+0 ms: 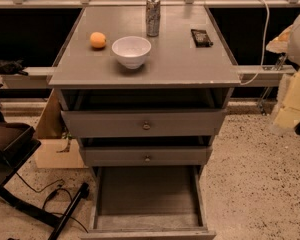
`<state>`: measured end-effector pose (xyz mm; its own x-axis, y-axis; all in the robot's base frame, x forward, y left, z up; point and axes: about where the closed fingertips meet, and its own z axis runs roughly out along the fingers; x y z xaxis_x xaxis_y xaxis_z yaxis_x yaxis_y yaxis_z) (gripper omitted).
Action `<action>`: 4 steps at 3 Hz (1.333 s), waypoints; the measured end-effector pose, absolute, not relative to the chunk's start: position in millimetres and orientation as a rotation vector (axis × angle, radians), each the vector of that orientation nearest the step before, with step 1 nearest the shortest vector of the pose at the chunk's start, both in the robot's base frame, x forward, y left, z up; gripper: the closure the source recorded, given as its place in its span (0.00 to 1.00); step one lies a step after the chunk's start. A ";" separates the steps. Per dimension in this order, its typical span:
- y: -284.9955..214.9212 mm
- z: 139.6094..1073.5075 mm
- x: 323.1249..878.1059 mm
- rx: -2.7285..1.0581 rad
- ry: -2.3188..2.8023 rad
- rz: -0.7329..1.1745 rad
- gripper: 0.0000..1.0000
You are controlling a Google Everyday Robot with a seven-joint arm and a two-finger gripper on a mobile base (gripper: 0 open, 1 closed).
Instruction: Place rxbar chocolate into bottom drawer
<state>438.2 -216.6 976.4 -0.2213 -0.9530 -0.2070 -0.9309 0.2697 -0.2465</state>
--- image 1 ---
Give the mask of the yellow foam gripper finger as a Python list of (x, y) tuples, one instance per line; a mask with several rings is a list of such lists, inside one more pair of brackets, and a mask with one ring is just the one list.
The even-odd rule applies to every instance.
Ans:
[(283, 75), (271, 117), (269, 129), (276, 135), (292, 132), (300, 123), (300, 70)]

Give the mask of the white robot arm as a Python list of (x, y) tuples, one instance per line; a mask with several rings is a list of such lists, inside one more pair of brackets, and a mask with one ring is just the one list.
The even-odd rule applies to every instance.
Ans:
[(289, 78), (273, 124), (300, 134), (300, 14), (292, 25), (266, 45), (266, 50), (285, 53), (288, 60), (299, 66), (299, 71)]

